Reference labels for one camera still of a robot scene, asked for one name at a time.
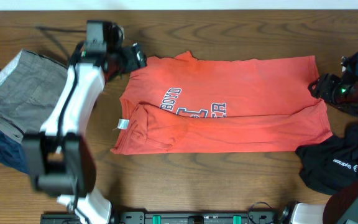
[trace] black garment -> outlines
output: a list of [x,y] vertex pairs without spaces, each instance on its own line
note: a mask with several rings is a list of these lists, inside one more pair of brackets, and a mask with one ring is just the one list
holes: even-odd
[[358,124],[346,129],[345,138],[332,136],[312,146],[300,146],[299,173],[309,188],[332,195],[358,179]]

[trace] wooden table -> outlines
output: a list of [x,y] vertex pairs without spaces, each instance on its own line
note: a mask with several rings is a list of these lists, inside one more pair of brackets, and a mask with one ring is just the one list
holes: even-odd
[[[173,57],[191,50],[205,60],[270,59],[315,55],[320,73],[341,73],[340,59],[358,50],[358,11],[59,11],[0,12],[0,68],[20,49],[63,60],[36,25],[85,29],[87,19],[116,21],[126,43],[147,54]],[[84,34],[53,33],[70,52]],[[114,155],[119,97],[128,76],[109,82],[98,99],[86,138],[98,169],[97,186],[116,205],[166,210],[246,210],[264,201],[325,203],[298,176],[293,152]],[[357,121],[329,107],[333,132]],[[43,211],[64,207],[32,191],[26,175],[0,165],[0,223],[38,223]]]

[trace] orange t-shirt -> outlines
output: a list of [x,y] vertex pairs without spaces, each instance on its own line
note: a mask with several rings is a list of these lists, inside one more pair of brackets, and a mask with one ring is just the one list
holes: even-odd
[[314,56],[225,62],[186,52],[147,64],[120,98],[129,125],[114,153],[294,151],[332,135],[324,101],[307,89]]

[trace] gray shorts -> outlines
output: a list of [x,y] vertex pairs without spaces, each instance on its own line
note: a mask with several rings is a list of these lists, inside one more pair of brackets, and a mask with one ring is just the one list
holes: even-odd
[[66,66],[21,50],[0,71],[0,130],[18,143],[25,132],[38,132],[52,113],[66,77]]

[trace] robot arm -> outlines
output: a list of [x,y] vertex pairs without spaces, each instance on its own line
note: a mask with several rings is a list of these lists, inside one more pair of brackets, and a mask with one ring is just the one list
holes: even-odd
[[[146,66],[140,45],[122,47],[123,39],[117,24],[87,22],[55,109],[39,133],[26,133],[22,141],[33,188],[59,197],[83,223],[109,223],[111,216],[110,202],[94,187],[96,167],[84,138],[94,102],[113,75]],[[48,159],[60,152],[62,161]]]
[[[342,58],[342,77],[325,74],[311,83],[309,91],[331,106],[358,116],[358,52]],[[358,181],[333,195],[326,205],[298,203],[291,209],[292,224],[358,223]]]

